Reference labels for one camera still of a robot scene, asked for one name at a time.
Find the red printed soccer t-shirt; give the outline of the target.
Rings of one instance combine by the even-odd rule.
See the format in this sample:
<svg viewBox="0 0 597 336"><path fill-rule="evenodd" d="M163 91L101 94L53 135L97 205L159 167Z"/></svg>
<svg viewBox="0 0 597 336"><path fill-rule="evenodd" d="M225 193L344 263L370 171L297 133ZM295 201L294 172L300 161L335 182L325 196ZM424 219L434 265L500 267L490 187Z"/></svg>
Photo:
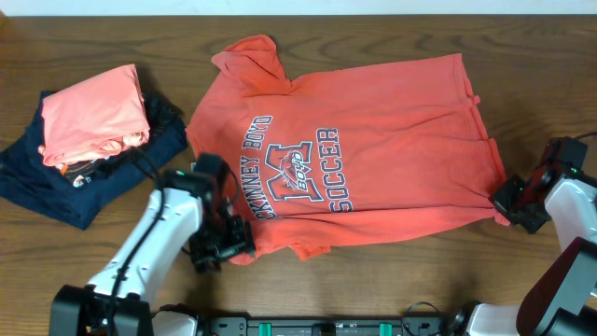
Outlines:
<svg viewBox="0 0 597 336"><path fill-rule="evenodd" d="M503 221L490 195L506 171L460 54L290 79L273 40L255 35L212 61L187 139L238 177L256 249L237 264Z"/></svg>

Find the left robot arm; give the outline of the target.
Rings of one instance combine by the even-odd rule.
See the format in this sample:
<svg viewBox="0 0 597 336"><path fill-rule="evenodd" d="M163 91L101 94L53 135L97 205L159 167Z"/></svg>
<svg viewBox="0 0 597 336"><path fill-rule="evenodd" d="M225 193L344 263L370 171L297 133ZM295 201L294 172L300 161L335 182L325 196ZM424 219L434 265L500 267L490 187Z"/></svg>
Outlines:
<svg viewBox="0 0 597 336"><path fill-rule="evenodd" d="M247 221L232 212L219 156L203 153L190 172L156 174L145 212L117 254L84 287L65 285L50 309L52 335L201 335L201 318L178 304L150 306L175 259L186 249L199 273L253 253Z"/></svg>

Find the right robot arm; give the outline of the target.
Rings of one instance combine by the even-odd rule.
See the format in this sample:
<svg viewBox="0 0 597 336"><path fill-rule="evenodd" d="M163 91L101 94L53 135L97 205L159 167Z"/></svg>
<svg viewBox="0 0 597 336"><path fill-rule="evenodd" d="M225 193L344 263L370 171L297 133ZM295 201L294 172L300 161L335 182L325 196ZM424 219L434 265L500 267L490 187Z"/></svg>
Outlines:
<svg viewBox="0 0 597 336"><path fill-rule="evenodd" d="M581 136L548 140L528 180L510 177L491 196L510 223L536 233L550 221L562 253L519 305L478 303L457 335L596 336L596 180L582 167Z"/></svg>

